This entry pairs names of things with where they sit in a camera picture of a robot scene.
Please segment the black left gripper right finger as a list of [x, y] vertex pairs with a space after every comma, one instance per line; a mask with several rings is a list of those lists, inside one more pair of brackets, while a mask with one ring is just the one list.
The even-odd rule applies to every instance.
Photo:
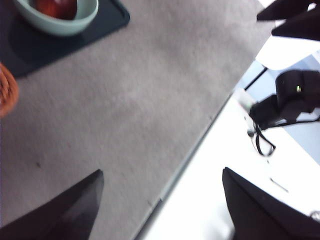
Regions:
[[318, 240], [320, 224], [225, 167], [222, 184], [236, 240]]

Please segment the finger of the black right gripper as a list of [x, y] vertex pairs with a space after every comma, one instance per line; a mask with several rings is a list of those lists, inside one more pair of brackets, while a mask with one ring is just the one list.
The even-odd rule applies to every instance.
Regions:
[[271, 31], [276, 37], [320, 41], [320, 5], [287, 19]]
[[256, 15], [257, 21], [287, 20], [307, 13], [311, 4], [316, 0], [274, 0]]

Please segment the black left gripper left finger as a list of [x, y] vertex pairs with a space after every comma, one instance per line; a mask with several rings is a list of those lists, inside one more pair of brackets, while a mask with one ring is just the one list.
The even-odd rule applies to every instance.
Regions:
[[88, 240], [104, 188], [98, 169], [49, 202], [0, 228], [2, 240]]

